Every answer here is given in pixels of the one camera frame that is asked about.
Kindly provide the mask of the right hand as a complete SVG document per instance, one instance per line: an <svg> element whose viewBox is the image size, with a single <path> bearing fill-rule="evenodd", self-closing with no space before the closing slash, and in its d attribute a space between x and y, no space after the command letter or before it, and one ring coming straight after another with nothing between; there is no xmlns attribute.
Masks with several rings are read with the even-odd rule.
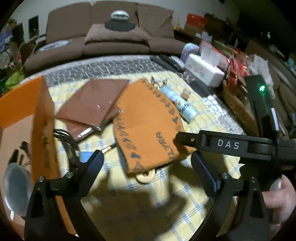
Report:
<svg viewBox="0 0 296 241"><path fill-rule="evenodd" d="M272 210L272 224L286 222L295 208L295 189L290 180L282 175L281 188L275 191L262 192L265 205Z"/></svg>

